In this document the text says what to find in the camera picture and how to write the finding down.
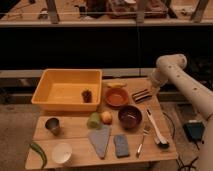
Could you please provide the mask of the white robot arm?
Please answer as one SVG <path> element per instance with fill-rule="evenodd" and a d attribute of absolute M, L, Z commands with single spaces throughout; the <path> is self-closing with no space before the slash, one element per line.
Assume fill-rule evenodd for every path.
<path fill-rule="evenodd" d="M 182 95 L 207 121 L 200 148 L 197 171 L 213 171 L 213 91 L 189 76 L 184 68 L 187 58 L 183 54 L 164 55 L 156 60 L 156 68 L 149 76 L 156 91 L 172 82 Z"/>

